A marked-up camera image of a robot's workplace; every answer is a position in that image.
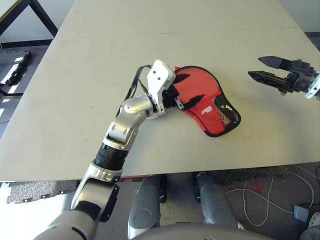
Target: red tape mark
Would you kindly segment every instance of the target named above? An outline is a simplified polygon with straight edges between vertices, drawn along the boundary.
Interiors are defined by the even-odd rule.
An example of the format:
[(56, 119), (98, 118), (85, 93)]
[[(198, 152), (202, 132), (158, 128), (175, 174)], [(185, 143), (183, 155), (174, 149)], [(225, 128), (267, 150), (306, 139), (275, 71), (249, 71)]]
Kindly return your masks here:
[[(259, 190), (259, 189), (264, 189), (265, 187), (266, 187), (266, 185), (246, 186), (245, 189), (250, 189), (250, 190), (251, 189), (257, 189), (257, 190)], [(229, 190), (236, 190), (236, 189), (243, 189), (243, 187), (230, 188)]]
[[(258, 187), (259, 185), (258, 185), (258, 179), (257, 179), (257, 177), (254, 176), (253, 179), (254, 179), (255, 185)], [(256, 191), (257, 191), (258, 194), (261, 194), (259, 188), (257, 188)]]

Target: printed logo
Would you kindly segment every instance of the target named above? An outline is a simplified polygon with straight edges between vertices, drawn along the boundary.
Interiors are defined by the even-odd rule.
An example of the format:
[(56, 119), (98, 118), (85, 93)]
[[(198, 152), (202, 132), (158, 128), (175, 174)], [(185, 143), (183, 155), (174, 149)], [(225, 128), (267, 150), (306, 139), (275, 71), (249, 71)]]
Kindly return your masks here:
[(205, 114), (205, 113), (209, 113), (212, 111), (212, 107), (211, 106), (207, 106), (205, 109), (203, 109), (201, 111), (201, 115)]

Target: black table frame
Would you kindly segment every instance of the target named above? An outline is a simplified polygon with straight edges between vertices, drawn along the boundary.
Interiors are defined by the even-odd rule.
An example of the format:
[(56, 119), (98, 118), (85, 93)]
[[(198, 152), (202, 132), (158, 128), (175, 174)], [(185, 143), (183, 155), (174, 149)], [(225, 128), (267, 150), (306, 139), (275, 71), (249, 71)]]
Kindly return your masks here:
[[(41, 22), (45, 25), (45, 27), (49, 30), (53, 37), (56, 36), (58, 32), (58, 28), (52, 22), (48, 14), (42, 8), (40, 3), (37, 0), (22, 0), (20, 1), (11, 12), (8, 13), (7, 16), (4, 17), (2, 21), (0, 21), (0, 35), (4, 33), (4, 31), (10, 26), (10, 24), (22, 13), (26, 7), (30, 6), (34, 13), (38, 16)], [(0, 97), (13, 97), (19, 98), (23, 95), (23, 93), (6, 93), (5, 91), (0, 89)]]

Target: silver robot arm segment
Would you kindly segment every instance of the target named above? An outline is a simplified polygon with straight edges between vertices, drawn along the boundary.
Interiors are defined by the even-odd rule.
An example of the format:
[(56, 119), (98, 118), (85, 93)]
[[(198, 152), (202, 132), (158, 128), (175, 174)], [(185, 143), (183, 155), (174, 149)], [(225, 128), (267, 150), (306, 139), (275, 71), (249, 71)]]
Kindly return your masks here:
[(89, 165), (72, 200), (70, 211), (58, 216), (35, 240), (90, 240), (99, 222), (106, 222), (117, 201), (116, 182), (138, 134), (147, 119), (165, 114), (162, 91), (176, 75), (162, 61), (156, 60), (147, 76), (149, 95), (125, 100), (110, 124), (96, 158)]

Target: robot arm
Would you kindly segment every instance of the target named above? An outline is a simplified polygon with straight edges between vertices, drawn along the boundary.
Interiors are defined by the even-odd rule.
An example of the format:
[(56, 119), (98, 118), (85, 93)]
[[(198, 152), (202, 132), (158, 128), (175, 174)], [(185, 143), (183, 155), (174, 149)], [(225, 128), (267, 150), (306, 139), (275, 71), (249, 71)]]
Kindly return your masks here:
[(282, 95), (301, 91), (307, 99), (316, 96), (320, 100), (320, 71), (316, 71), (310, 63), (277, 56), (263, 56), (258, 60), (268, 67), (289, 72), (287, 77), (281, 78), (266, 71), (249, 71), (248, 74), (258, 83), (277, 88)]
[(80, 182), (71, 210), (58, 216), (35, 240), (90, 240), (99, 222), (106, 222), (117, 201), (116, 182), (123, 171), (139, 126), (147, 119), (165, 114), (162, 92), (176, 75), (162, 61), (156, 60), (147, 75), (149, 94), (125, 100), (110, 124), (102, 145)]

